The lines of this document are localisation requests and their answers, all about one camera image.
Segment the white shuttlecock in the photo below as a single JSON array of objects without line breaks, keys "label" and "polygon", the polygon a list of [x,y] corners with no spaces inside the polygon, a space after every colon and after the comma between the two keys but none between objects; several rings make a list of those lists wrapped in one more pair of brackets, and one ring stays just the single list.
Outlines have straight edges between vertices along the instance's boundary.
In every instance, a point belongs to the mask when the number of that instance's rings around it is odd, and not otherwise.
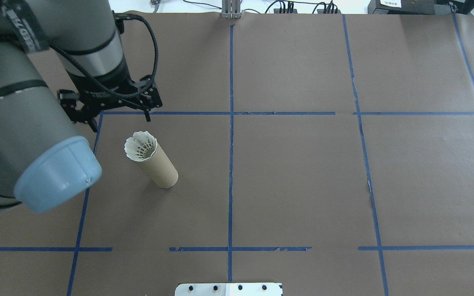
[{"label": "white shuttlecock", "polygon": [[158,149],[158,142],[148,132],[135,132],[133,136],[126,140],[124,151],[133,161],[145,161],[150,159]]},{"label": "white shuttlecock", "polygon": [[133,133],[133,136],[125,141],[124,151],[157,186],[169,188],[179,179],[177,169],[150,133]]}]

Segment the white label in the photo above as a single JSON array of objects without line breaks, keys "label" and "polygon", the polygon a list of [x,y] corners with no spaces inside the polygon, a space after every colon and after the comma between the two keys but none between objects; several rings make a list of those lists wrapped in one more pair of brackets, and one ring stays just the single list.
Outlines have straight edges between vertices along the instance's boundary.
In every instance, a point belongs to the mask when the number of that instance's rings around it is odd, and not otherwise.
[{"label": "white label", "polygon": [[281,283],[180,284],[175,296],[282,296]]},{"label": "white label", "polygon": [[380,0],[381,5],[401,8],[401,0]]}]

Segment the light blue end cap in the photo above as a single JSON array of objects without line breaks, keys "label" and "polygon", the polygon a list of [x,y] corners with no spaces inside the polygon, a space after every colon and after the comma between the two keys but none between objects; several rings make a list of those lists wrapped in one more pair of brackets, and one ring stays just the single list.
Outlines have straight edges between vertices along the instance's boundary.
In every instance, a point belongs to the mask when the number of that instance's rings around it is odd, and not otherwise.
[{"label": "light blue end cap", "polygon": [[74,136],[52,146],[21,174],[14,196],[32,211],[43,213],[56,208],[93,185],[102,167],[82,136]]}]

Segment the cardboard tube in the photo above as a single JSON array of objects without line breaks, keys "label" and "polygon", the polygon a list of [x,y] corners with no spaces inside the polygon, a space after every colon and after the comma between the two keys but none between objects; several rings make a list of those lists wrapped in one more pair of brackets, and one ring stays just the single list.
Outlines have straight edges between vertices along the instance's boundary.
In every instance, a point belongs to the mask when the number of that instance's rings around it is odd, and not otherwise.
[{"label": "cardboard tube", "polygon": [[127,139],[124,151],[158,187],[169,188],[179,179],[177,169],[150,133],[133,133]]}]

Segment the robotic arm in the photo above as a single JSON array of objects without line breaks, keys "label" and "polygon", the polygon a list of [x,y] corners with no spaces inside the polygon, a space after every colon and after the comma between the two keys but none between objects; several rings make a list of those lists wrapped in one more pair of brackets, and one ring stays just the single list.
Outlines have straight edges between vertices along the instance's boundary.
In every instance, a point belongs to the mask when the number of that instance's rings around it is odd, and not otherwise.
[{"label": "robotic arm", "polygon": [[[155,47],[153,72],[138,83],[120,41],[129,19],[147,26]],[[24,52],[47,45],[78,92],[59,90],[54,98]],[[107,0],[0,0],[0,211],[23,202],[45,212],[94,184],[102,169],[71,122],[96,131],[94,117],[121,106],[141,109],[150,121],[150,110],[162,106],[157,61],[149,23],[113,14]]]}]

